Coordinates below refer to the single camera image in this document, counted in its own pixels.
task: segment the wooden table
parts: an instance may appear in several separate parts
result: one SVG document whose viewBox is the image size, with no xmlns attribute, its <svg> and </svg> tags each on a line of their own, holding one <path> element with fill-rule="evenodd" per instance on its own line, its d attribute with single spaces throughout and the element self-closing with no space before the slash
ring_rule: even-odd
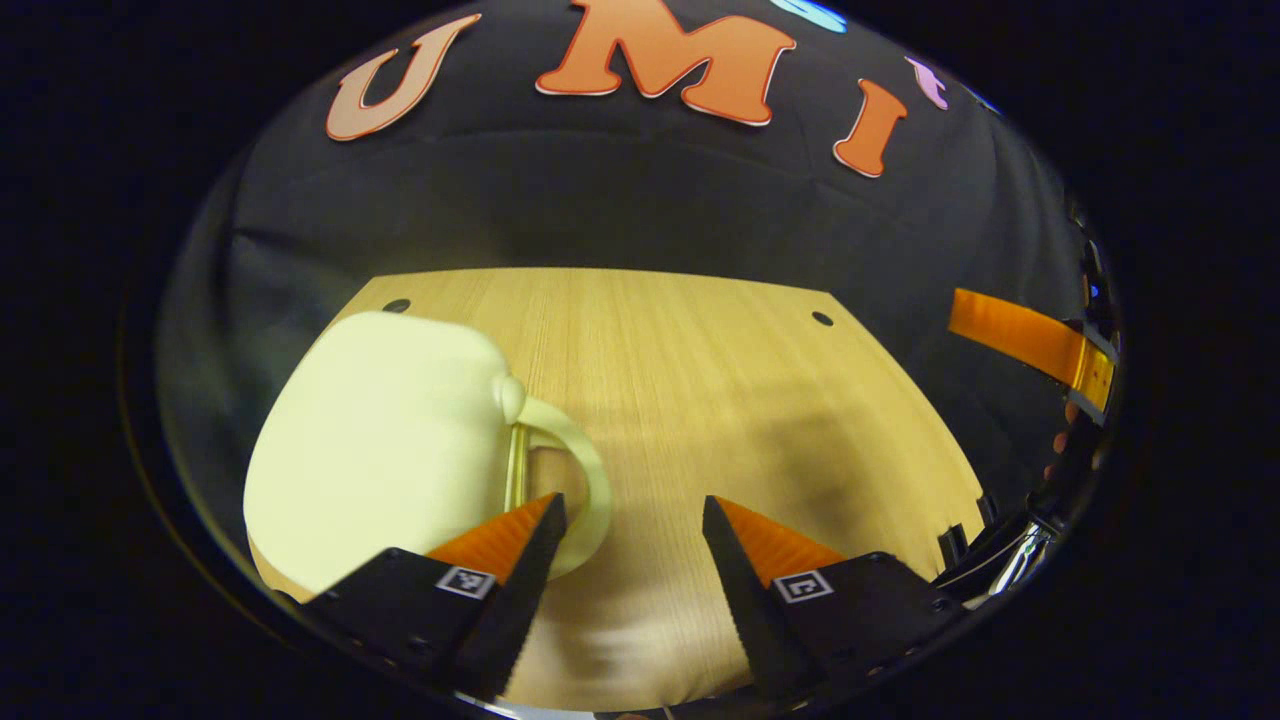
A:
<svg viewBox="0 0 1280 720">
<path fill-rule="evenodd" d="M 750 680 L 701 537 L 707 495 L 847 556 L 891 552 L 925 579 L 943 569 L 937 536 L 982 529 L 982 489 L 942 419 L 826 292 L 635 270 L 451 270 L 374 278 L 334 322 L 396 300 L 488 333 L 531 395 L 586 430 L 613 486 L 609 536 L 547 585 L 511 702 L 628 710 Z M 570 462 L 541 457 L 530 497 L 564 489 L 572 514 L 576 482 Z"/>
</svg>

